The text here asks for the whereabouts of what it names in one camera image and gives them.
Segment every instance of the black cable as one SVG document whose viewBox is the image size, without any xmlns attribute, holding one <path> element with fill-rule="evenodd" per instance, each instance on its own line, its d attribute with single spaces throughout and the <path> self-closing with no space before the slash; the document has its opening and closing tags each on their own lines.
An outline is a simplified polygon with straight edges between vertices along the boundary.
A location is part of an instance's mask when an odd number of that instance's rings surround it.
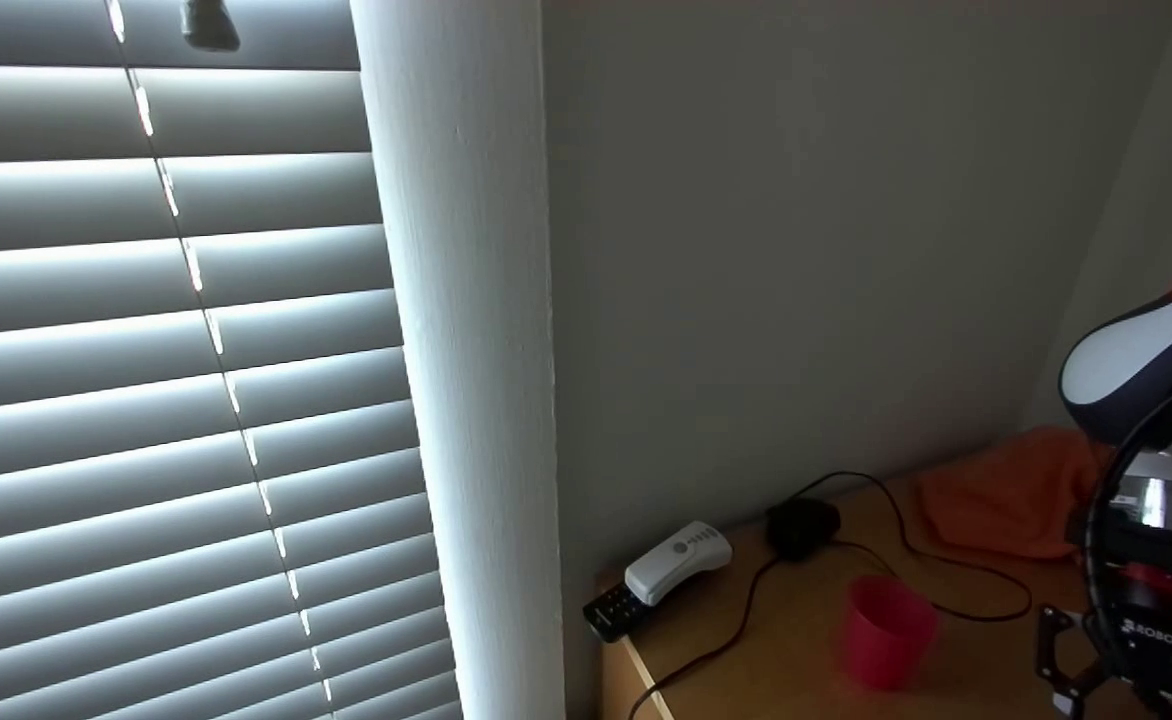
<svg viewBox="0 0 1172 720">
<path fill-rule="evenodd" d="M 916 556 L 916 558 L 922 558 L 922 563 L 948 563 L 948 569 L 964 569 L 964 572 L 996 577 L 996 581 L 1013 585 L 1013 587 L 1023 594 L 1023 602 L 1013 608 L 1013 610 L 964 610 L 964 608 L 951 608 L 951 602 L 928 600 L 934 610 L 945 610 L 945 617 L 951 617 L 951 619 L 969 619 L 969 625 L 1007 625 L 1007 619 L 1018 619 L 1018 617 L 1031 610 L 1034 600 L 1031 600 L 1031 587 L 1028 587 L 1018 577 L 1000 572 L 1000 569 L 989 569 L 989 563 L 969 563 L 969 558 L 951 558 L 951 556 L 934 556 L 934 550 L 916 547 L 911 535 L 909 535 L 909 525 L 904 525 L 904 509 L 901 509 L 901 501 L 896 501 L 896 495 L 888 492 L 888 484 L 883 484 L 880 474 L 872 474 L 872 472 L 824 472 L 824 474 L 815 474 L 810 484 L 802 484 L 794 495 L 808 495 L 808 492 L 815 492 L 815 486 L 828 484 L 828 480 L 869 480 L 869 484 L 892 505 L 892 520 L 896 520 L 896 531 L 901 531 L 901 547 L 904 547 L 909 556 Z"/>
<path fill-rule="evenodd" d="M 748 617 L 750 617 L 750 594 L 757 594 L 761 581 L 764 581 L 775 563 L 781 563 L 781 556 L 766 556 L 766 558 L 750 572 L 750 581 L 748 581 L 748 594 L 743 594 L 743 610 L 740 610 L 736 632 L 730 632 L 724 644 L 714 644 L 714 646 L 693 654 L 693 658 L 679 664 L 676 670 L 661 677 L 650 689 L 643 689 L 643 691 L 633 700 L 626 720 L 634 720 L 638 703 L 647 703 L 661 689 L 676 683 L 679 677 L 686 677 L 686 670 L 699 668 L 699 664 L 712 664 L 714 654 L 724 654 L 727 646 L 736 646 L 736 644 L 743 638 L 743 629 L 748 629 Z"/>
<path fill-rule="evenodd" d="M 850 550 L 863 550 L 863 556 L 872 556 L 876 558 L 876 569 L 883 572 L 883 577 L 901 577 L 896 572 L 896 563 L 892 558 L 883 558 L 876 547 L 869 547 L 869 542 L 855 542 L 855 539 L 832 539 L 832 547 L 850 547 Z"/>
</svg>

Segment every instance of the desk surface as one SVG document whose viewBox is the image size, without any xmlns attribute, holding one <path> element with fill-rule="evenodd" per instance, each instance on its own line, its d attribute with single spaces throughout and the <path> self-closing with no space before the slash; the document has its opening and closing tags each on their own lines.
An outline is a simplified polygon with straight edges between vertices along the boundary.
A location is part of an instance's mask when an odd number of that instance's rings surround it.
<svg viewBox="0 0 1172 720">
<path fill-rule="evenodd" d="M 909 535 L 920 547 L 928 531 L 911 509 L 909 484 L 892 484 L 904 505 Z M 982 572 L 948 563 L 920 563 L 901 547 L 892 510 L 880 492 L 850 486 L 834 495 L 845 529 L 840 539 L 861 539 L 888 556 L 896 572 L 932 600 L 969 610 L 1007 610 L 1018 593 Z M 750 572 L 766 558 L 761 529 L 730 531 L 730 569 L 686 585 L 668 594 L 626 638 L 605 652 L 605 717 L 623 720 L 633 696 L 684 658 L 714 646 L 730 635 Z M 1017 563 L 973 550 L 945 550 L 977 563 L 1004 569 L 1031 585 L 1034 602 L 1081 608 L 1081 581 L 1071 563 Z M 939 619 L 934 646 L 920 677 L 904 691 L 863 691 L 834 664 L 834 638 L 845 625 L 845 593 L 855 577 L 880 572 L 880 563 L 855 547 L 824 547 L 802 563 L 781 563 L 757 593 L 743 638 L 650 696 L 638 720 L 792 720 L 792 717 L 1055 717 L 1047 683 L 1031 670 L 1034 610 L 1013 625 L 964 625 Z M 1076 646 L 1063 646 L 1068 664 L 1085 664 L 1088 646 L 1081 632 L 1068 632 Z M 1091 696 L 1091 717 L 1144 717 L 1135 700 L 1109 683 Z"/>
</svg>

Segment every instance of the white wall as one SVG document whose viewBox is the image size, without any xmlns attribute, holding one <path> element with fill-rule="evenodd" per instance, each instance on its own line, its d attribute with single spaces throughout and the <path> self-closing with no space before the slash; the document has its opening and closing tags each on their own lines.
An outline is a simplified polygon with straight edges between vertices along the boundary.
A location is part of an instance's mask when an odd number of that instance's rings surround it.
<svg viewBox="0 0 1172 720">
<path fill-rule="evenodd" d="M 1161 0 L 542 2 L 565 600 L 1018 420 Z M 592 638 L 569 617 L 571 707 Z"/>
<path fill-rule="evenodd" d="M 351 0 L 462 717 L 565 707 L 534 0 Z"/>
<path fill-rule="evenodd" d="M 1126 155 L 1096 224 L 1058 336 L 1038 368 L 1023 425 L 1058 420 L 1055 374 L 1068 347 L 1135 302 L 1172 286 L 1172 41 Z"/>
</svg>

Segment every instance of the orange cloth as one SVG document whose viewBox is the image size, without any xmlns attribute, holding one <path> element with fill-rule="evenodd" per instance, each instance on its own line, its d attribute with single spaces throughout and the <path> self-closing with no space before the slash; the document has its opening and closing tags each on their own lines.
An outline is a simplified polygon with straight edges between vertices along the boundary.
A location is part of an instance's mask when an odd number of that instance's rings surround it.
<svg viewBox="0 0 1172 720">
<path fill-rule="evenodd" d="M 1068 520 L 1101 484 L 1103 460 L 1109 450 L 1081 432 L 1018 432 L 977 457 L 922 467 L 916 509 L 951 547 L 1068 558 Z"/>
</svg>

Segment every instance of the horizontal blind slat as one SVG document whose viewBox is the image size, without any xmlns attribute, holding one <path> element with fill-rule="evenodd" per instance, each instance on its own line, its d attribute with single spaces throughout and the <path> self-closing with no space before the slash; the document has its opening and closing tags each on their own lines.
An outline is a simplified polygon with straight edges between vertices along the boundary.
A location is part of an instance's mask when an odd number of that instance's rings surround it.
<svg viewBox="0 0 1172 720">
<path fill-rule="evenodd" d="M 414 717 L 430 713 L 440 703 L 456 703 L 459 689 L 452 670 L 436 670 L 426 680 L 403 683 L 394 691 L 347 703 L 339 713 L 326 713 L 330 720 L 383 720 L 383 717 Z"/>
<path fill-rule="evenodd" d="M 390 286 L 389 245 L 376 224 L 195 236 L 193 256 L 208 302 Z"/>
<path fill-rule="evenodd" d="M 141 69 L 157 155 L 369 152 L 355 72 Z"/>
<path fill-rule="evenodd" d="M 0 700 L 64 683 L 98 668 L 114 668 L 141 654 L 157 654 L 166 646 L 183 646 L 195 638 L 212 638 L 286 610 L 286 585 L 279 577 L 265 577 L 212 594 L 193 594 L 108 625 L 88 625 L 64 635 L 15 644 L 0 652 Z"/>
<path fill-rule="evenodd" d="M 0 474 L 0 535 L 246 484 L 237 432 Z"/>
<path fill-rule="evenodd" d="M 462 720 L 459 700 L 414 713 L 410 720 Z"/>
<path fill-rule="evenodd" d="M 212 307 L 212 322 L 225 336 L 225 354 L 231 368 L 290 365 L 309 354 L 398 343 L 390 292 Z"/>
<path fill-rule="evenodd" d="M 151 159 L 0 165 L 0 247 L 172 236 Z"/>
<path fill-rule="evenodd" d="M 380 629 L 365 629 L 355 635 L 339 635 L 339 638 L 324 638 L 320 644 L 320 664 L 326 668 L 326 677 L 344 677 L 369 664 L 389 664 L 394 654 L 408 654 L 425 644 L 436 644 L 447 635 L 447 619 L 440 608 L 380 625 Z"/>
<path fill-rule="evenodd" d="M 208 683 L 126 703 L 121 713 L 103 713 L 98 720 L 231 717 L 237 707 L 258 720 L 320 717 L 324 691 L 312 683 L 312 654 L 290 652 L 273 664 L 254 664 L 231 677 L 215 677 Z"/>
<path fill-rule="evenodd" d="M 347 465 L 326 465 L 297 474 L 265 480 L 277 509 L 277 525 L 304 525 L 315 517 L 351 510 L 365 505 L 389 505 L 403 495 L 425 495 L 420 450 L 365 457 Z"/>
<path fill-rule="evenodd" d="M 355 69 L 344 0 L 250 0 L 228 2 L 241 46 L 202 51 L 183 44 L 179 0 L 123 0 L 126 60 L 134 69 Z"/>
<path fill-rule="evenodd" d="M 282 696 L 231 707 L 220 720 L 320 717 L 324 707 L 326 707 L 326 700 L 324 700 L 320 683 L 304 683 L 304 689 L 290 689 Z"/>
<path fill-rule="evenodd" d="M 201 312 L 0 331 L 0 405 L 212 370 Z"/>
<path fill-rule="evenodd" d="M 425 707 L 442 703 L 442 700 L 456 696 L 452 644 L 447 638 L 436 638 L 436 644 L 389 654 L 380 664 L 344 670 L 344 677 L 330 680 L 330 689 L 335 689 L 335 703 L 361 703 L 361 700 L 372 700 L 372 696 L 383 700 L 383 696 L 403 691 L 403 689 L 410 689 L 420 680 L 426 683 L 426 696 L 420 696 Z"/>
<path fill-rule="evenodd" d="M 324 354 L 228 370 L 245 425 L 282 425 L 372 405 L 403 405 L 408 368 L 398 347 Z"/>
<path fill-rule="evenodd" d="M 193 307 L 179 245 L 0 250 L 0 331 Z"/>
<path fill-rule="evenodd" d="M 0 539 L 0 594 L 265 531 L 258 492 L 228 486 Z"/>
<path fill-rule="evenodd" d="M 320 517 L 309 525 L 279 529 L 297 563 L 320 563 L 330 556 L 351 556 L 376 542 L 390 542 L 398 535 L 426 531 L 426 501 L 403 495 L 339 517 Z"/>
<path fill-rule="evenodd" d="M 326 602 L 425 572 L 436 572 L 430 531 L 297 569 L 304 602 Z"/>
<path fill-rule="evenodd" d="M 258 474 L 286 474 L 361 457 L 414 447 L 410 405 L 376 405 L 250 426 Z"/>
<path fill-rule="evenodd" d="M 231 432 L 220 374 L 3 405 L 0 472 Z"/>
<path fill-rule="evenodd" d="M 344 0 L 228 2 L 241 51 L 183 44 L 183 0 L 123 0 L 112 41 L 103 0 L 0 0 L 0 63 L 134 63 L 134 69 L 355 69 Z"/>
<path fill-rule="evenodd" d="M 3 0 L 0 63 L 121 63 L 98 0 Z"/>
<path fill-rule="evenodd" d="M 183 644 L 175 652 L 114 664 L 108 670 L 91 670 L 68 683 L 7 696 L 0 700 L 0 720 L 98 717 L 98 713 L 114 713 L 114 707 L 126 707 L 188 683 L 202 683 L 228 670 L 266 664 L 301 646 L 304 646 L 301 625 L 290 617 L 279 617 L 279 619 L 250 625 L 228 635 Z"/>
<path fill-rule="evenodd" d="M 34 585 L 0 594 L 0 646 L 142 610 L 183 594 L 202 594 L 245 581 L 277 577 L 279 556 L 273 535 L 237 535 L 91 577 Z"/>
<path fill-rule="evenodd" d="M 372 155 L 166 155 L 183 236 L 380 224 Z"/>
<path fill-rule="evenodd" d="M 309 608 L 312 619 L 312 635 L 320 644 L 339 638 L 339 635 L 355 635 L 380 625 L 394 625 L 408 619 L 420 608 L 440 608 L 440 577 L 410 577 L 389 587 L 372 587 L 361 594 L 344 594 L 335 602 L 315 602 Z"/>
<path fill-rule="evenodd" d="M 0 69 L 0 159 L 142 155 L 121 69 Z"/>
</svg>

